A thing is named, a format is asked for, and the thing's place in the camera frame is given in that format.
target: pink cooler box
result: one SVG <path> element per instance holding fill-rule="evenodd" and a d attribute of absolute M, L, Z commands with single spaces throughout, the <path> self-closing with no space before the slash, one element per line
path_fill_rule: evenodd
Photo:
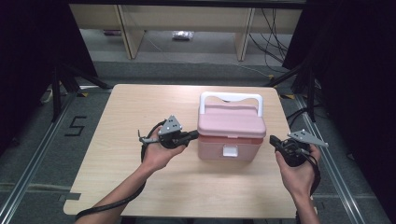
<path fill-rule="evenodd" d="M 212 96 L 222 102 L 205 102 Z M 250 98 L 256 99 L 258 105 L 235 103 Z M 262 97 L 245 93 L 202 93 L 198 133 L 198 156 L 202 160 L 252 161 L 266 134 Z"/>

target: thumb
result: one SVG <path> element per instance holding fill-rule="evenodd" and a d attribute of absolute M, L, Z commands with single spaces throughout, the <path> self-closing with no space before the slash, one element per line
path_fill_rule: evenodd
<path fill-rule="evenodd" d="M 285 159 L 283 158 L 282 154 L 279 151 L 275 152 L 275 156 L 276 156 L 276 162 L 277 162 L 277 165 L 279 165 L 279 168 L 288 166 L 288 164 L 285 162 Z"/>

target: gray floor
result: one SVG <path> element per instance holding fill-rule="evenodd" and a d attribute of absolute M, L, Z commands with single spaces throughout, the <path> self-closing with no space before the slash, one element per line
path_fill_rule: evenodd
<path fill-rule="evenodd" d="M 105 36 L 98 30 L 81 30 L 99 77 L 109 84 L 161 83 L 195 85 L 243 85 L 261 86 L 270 76 L 278 77 L 285 71 L 280 63 L 267 57 L 249 41 L 247 56 L 243 62 L 236 60 L 232 34 L 194 33 L 192 41 L 172 40 L 171 32 L 147 32 L 137 58 L 126 57 L 119 36 Z M 280 35 L 285 45 L 290 35 Z M 81 85 L 91 85 L 80 80 Z M 280 94 L 291 94 L 292 80 L 285 81 L 276 89 Z M 71 188 L 78 168 L 91 141 L 99 118 L 106 106 L 109 92 L 93 91 L 87 97 L 75 97 L 67 108 L 58 131 L 46 150 L 45 157 L 30 182 L 29 188 L 10 223 L 71 223 L 74 218 L 63 212 L 64 197 Z M 299 109 L 296 100 L 280 99 L 285 115 Z M 0 200 L 5 202 L 9 193 L 22 176 L 34 156 L 48 127 L 51 125 L 51 104 L 38 107 L 30 121 L 18 134 L 20 144 L 10 147 L 0 158 Z M 75 124 L 84 126 L 78 137 L 69 126 L 76 116 Z M 342 180 L 351 192 L 365 223 L 390 223 L 378 200 L 366 183 L 357 164 L 346 154 L 348 150 L 332 121 L 323 108 L 316 109 L 318 129 L 322 138 L 330 144 L 329 151 Z M 307 128 L 304 117 L 297 118 L 290 127 L 293 131 Z M 335 187 L 329 167 L 320 163 L 322 181 L 314 194 L 322 223 L 357 223 L 350 219 Z M 255 220 L 256 223 L 293 223 L 291 219 Z"/>

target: forearm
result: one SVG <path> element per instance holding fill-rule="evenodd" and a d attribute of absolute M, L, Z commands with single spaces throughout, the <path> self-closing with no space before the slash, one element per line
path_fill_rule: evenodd
<path fill-rule="evenodd" d="M 302 224 L 319 224 L 318 214 L 309 196 L 292 196 Z"/>
<path fill-rule="evenodd" d="M 153 174 L 153 171 L 144 165 L 140 165 L 131 175 L 122 183 L 113 189 L 105 198 L 103 198 L 94 207 L 115 203 L 134 194 L 143 183 Z M 120 217 L 127 204 L 81 217 L 76 223 L 114 223 Z"/>

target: wooden table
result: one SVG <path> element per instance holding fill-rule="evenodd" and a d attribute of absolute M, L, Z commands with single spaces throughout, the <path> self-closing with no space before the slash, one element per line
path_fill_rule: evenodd
<path fill-rule="evenodd" d="M 184 132 L 197 129 L 199 96 L 204 91 L 258 93 L 264 99 L 267 136 L 252 162 L 201 161 L 197 141 L 155 173 L 123 216 L 293 218 L 295 207 L 282 184 L 269 135 L 290 131 L 276 90 L 255 87 L 117 85 L 107 102 L 78 171 L 64 211 L 75 215 L 92 207 L 140 164 L 137 130 L 149 133 L 175 115 Z"/>

